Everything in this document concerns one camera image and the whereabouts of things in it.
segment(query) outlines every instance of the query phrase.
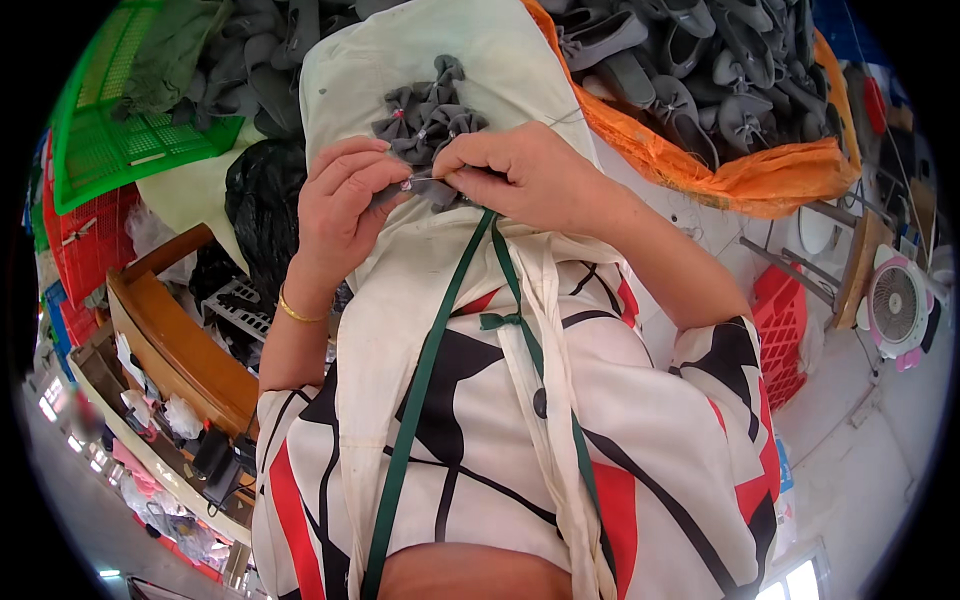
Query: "white cloth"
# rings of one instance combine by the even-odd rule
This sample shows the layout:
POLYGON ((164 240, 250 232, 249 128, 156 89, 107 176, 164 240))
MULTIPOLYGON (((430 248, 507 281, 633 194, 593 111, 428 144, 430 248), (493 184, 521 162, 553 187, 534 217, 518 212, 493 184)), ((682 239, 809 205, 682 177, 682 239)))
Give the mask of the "white cloth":
POLYGON ((247 119, 233 148, 219 156, 188 162, 136 181, 143 203, 177 234, 206 223, 233 262, 250 273, 240 253, 233 225, 224 210, 227 194, 227 169, 248 146, 265 139, 247 119))

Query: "finger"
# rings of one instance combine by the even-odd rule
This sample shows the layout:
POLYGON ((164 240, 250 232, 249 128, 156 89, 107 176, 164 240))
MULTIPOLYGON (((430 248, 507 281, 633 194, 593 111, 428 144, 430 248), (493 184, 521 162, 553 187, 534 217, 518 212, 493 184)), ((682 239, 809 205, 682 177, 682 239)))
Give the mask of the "finger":
POLYGON ((515 150, 508 132, 463 133, 440 151, 433 163, 433 177, 444 177, 466 165, 490 167, 509 174, 515 161, 515 150))
POLYGON ((515 203, 519 194, 517 188, 503 179, 477 169, 453 171, 447 173, 444 179, 450 187, 463 192, 477 204, 501 213, 501 208, 515 203))
POLYGON ((378 160, 353 173, 333 193, 333 210, 342 218, 355 219, 370 205, 374 193, 410 175, 410 167, 399 160, 378 160))
POLYGON ((357 220, 357 239, 362 243, 369 242, 372 246, 372 243, 376 240, 376 236, 380 234, 380 230, 383 229, 383 225, 387 222, 387 217, 390 216, 390 213, 413 197, 414 195, 409 192, 400 192, 388 202, 371 210, 364 211, 364 213, 360 215, 360 219, 357 220))
POLYGON ((365 135, 355 135, 342 139, 339 142, 323 147, 310 165, 309 177, 307 182, 315 180, 326 167, 330 166, 334 160, 340 156, 352 155, 358 152, 379 152, 384 153, 390 148, 390 142, 382 139, 374 139, 365 135))
POLYGON ((315 193, 332 196, 351 175, 381 160, 392 160, 398 164, 403 164, 396 158, 387 156, 381 152, 366 151, 352 155, 338 156, 320 173, 312 189, 315 193))

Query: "woman's right hand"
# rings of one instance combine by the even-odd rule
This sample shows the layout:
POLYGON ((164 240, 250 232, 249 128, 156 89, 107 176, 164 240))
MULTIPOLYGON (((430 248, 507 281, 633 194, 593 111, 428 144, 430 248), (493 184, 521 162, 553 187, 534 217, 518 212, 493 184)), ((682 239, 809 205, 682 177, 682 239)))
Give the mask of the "woman's right hand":
POLYGON ((433 176, 474 202, 533 228, 607 241, 632 213, 636 196, 609 179, 540 121, 505 132, 458 135, 433 165, 433 176), (507 180, 464 168, 490 167, 507 180))

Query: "wrist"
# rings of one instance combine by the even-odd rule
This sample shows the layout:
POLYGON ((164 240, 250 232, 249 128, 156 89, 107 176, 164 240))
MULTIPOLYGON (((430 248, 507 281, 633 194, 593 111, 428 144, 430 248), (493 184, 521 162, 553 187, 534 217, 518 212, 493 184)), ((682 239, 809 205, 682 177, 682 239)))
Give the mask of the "wrist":
POLYGON ((334 278, 336 277, 319 268, 316 261, 296 254, 287 268, 287 277, 283 282, 283 299, 294 312, 305 318, 325 317, 342 281, 334 281, 334 278))

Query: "black plastic bag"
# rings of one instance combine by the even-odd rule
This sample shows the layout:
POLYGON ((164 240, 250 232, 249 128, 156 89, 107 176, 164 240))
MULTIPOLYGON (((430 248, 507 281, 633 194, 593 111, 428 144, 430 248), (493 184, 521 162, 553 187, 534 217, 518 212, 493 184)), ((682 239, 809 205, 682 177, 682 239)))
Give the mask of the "black plastic bag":
POLYGON ((204 300, 243 274, 243 270, 216 240, 200 246, 197 249, 197 266, 190 275, 188 286, 193 294, 193 301, 197 304, 197 311, 202 315, 204 300))
POLYGON ((227 170, 227 217, 268 315, 300 245, 297 204, 305 181, 306 154, 291 140, 257 142, 227 170))

